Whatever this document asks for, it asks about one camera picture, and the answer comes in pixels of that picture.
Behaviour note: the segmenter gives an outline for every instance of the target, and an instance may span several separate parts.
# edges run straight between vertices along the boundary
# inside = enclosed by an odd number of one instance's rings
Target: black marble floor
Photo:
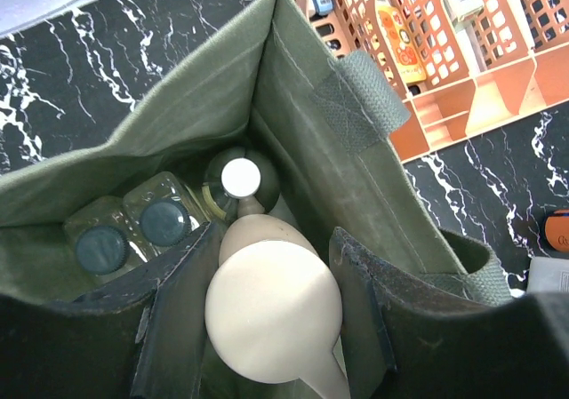
[[[100,0],[0,41],[0,173],[104,142],[145,93],[252,0]],[[405,166],[441,227],[485,240],[512,294],[553,255],[545,211],[569,203],[569,106]]]

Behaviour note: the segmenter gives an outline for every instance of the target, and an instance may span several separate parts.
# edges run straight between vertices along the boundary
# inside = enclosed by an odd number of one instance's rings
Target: plastic organizer
[[[296,1],[308,17],[308,0]],[[419,95],[409,92],[397,70],[375,0],[334,0],[334,12],[311,23],[337,56],[366,50],[412,113],[390,137],[403,162],[569,100],[569,0],[521,0],[532,44],[509,0],[484,0],[473,27],[487,70],[475,74],[443,0],[391,1],[427,71]]]

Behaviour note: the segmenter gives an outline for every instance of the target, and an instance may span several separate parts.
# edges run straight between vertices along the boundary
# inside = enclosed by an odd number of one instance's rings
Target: stitching
[[[312,88],[314,90],[314,85],[310,82],[309,78],[304,74],[304,71],[302,71],[301,67],[297,64],[297,62],[294,60],[293,56],[286,49],[285,41],[283,41],[280,34],[278,33],[278,30],[276,28],[276,23],[274,20],[272,20],[272,24],[273,24],[273,32],[274,32],[273,37],[275,38],[275,43],[277,43],[278,46],[281,48],[281,50],[283,50],[285,52],[286,56],[291,61],[291,63],[294,65],[294,67],[302,75],[304,80],[310,85],[310,88]]]
[[[391,214],[393,215],[393,219],[395,220],[397,227],[399,227],[399,230],[401,231],[401,234],[403,235],[403,237],[405,238],[405,240],[407,241],[407,243],[409,244],[409,247],[413,250],[413,252],[415,253],[415,256],[417,257],[417,259],[419,260],[419,262],[421,263],[421,267],[422,269],[426,272],[427,268],[425,267],[425,263],[423,263],[423,260],[421,259],[421,256],[419,255],[419,253],[417,252],[417,250],[415,249],[415,247],[413,246],[413,244],[411,243],[411,241],[409,240],[409,237],[405,234],[405,231],[403,230],[403,227],[401,226],[401,224],[399,223],[399,220],[397,219],[397,215],[396,213],[393,211],[393,208],[391,208],[391,205],[389,204],[388,200],[385,198],[385,195],[381,192],[380,187],[378,186],[377,182],[375,181],[375,178],[373,177],[373,175],[370,173],[370,171],[367,169],[367,165],[364,163],[364,160],[361,158],[360,155],[357,156],[357,159],[359,160],[359,162],[364,166],[365,172],[367,173],[367,176],[373,181],[373,184],[375,186],[375,189],[378,191],[378,193],[380,194],[381,199],[383,200],[383,202],[386,204],[387,208],[389,209],[389,212],[391,212]]]
[[[211,80],[213,80],[216,76],[220,75],[221,73],[223,73],[224,71],[228,70],[229,68],[231,68],[236,62],[238,62],[239,60],[241,60],[244,56],[249,55],[251,52],[256,51],[259,46],[265,44],[265,40],[259,41],[257,44],[255,44],[254,46],[252,46],[251,48],[240,52],[234,59],[232,59],[229,63],[223,65],[223,67],[218,68],[217,70],[213,71],[208,77],[206,77],[203,81],[201,81],[199,84],[197,84],[196,86],[188,89],[186,92],[184,92],[183,94],[181,94],[181,96],[174,101],[170,106],[168,106],[167,108],[164,109],[164,114],[169,113],[170,111],[172,111],[174,108],[176,108],[179,104],[181,104],[181,102],[183,102],[186,97],[189,96],[189,94],[191,94],[192,92],[195,92],[198,88],[200,88],[202,85],[210,82]]]
[[[356,111],[352,110],[351,108],[346,107],[345,105],[342,105],[341,103],[339,103],[339,102],[337,102],[337,101],[325,99],[324,97],[320,97],[318,94],[314,94],[314,97],[315,97],[316,99],[321,100],[321,101],[325,101],[326,103],[329,103],[329,104],[331,104],[331,105],[334,105],[334,106],[338,106],[338,107],[340,107],[340,108],[343,108],[345,111],[347,111],[348,113],[351,113],[351,114],[354,115],[354,116],[358,116],[358,115],[359,115]]]

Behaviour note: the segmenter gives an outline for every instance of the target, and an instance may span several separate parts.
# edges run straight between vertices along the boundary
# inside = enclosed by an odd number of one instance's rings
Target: bag handle
[[[450,230],[441,229],[441,233],[469,273],[424,273],[417,277],[443,291],[487,306],[499,306],[512,300],[500,261],[490,247]]]
[[[313,100],[348,153],[386,140],[409,120],[411,114],[367,52],[353,51],[328,64],[332,73],[314,89]]]
[[[426,285],[339,228],[330,262],[346,309],[341,341],[352,399],[566,395],[563,294],[480,305]]]

